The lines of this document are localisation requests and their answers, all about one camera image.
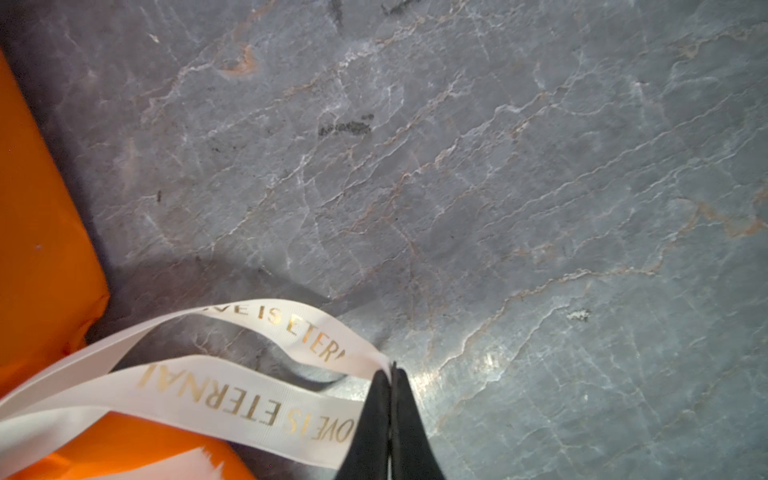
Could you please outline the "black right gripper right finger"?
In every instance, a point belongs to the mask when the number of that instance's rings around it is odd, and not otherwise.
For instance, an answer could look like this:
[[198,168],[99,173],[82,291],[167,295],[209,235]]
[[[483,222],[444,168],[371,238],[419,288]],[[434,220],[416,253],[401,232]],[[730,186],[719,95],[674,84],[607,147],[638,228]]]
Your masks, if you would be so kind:
[[430,447],[406,372],[391,369],[390,457],[394,480],[445,480]]

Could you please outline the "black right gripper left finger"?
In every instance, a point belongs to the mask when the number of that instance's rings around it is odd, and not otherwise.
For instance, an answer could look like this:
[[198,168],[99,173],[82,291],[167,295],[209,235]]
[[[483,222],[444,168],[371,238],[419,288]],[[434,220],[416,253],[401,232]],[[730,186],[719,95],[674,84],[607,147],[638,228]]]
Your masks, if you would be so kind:
[[387,374],[377,371],[336,480],[388,479],[391,393]]

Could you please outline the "cream printed ribbon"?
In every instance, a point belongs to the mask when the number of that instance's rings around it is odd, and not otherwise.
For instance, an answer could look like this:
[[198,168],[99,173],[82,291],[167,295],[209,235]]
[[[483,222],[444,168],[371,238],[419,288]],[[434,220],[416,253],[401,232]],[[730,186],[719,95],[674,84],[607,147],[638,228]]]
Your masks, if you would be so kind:
[[[333,316],[289,300],[206,306],[200,314],[254,331],[298,363],[363,380],[389,359]],[[1,472],[46,457],[110,412],[336,469],[363,405],[315,393],[236,363],[201,354],[121,368],[121,359],[159,316],[54,363],[1,402]]]

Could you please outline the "orange yellow wrapping paper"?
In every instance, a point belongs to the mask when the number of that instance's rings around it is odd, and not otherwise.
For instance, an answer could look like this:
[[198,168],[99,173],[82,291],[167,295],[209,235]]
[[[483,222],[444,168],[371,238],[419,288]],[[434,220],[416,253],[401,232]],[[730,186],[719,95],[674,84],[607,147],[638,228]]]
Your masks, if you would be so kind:
[[[109,291],[10,66],[1,63],[1,392],[85,347]],[[249,479],[225,442],[109,413],[17,479]]]

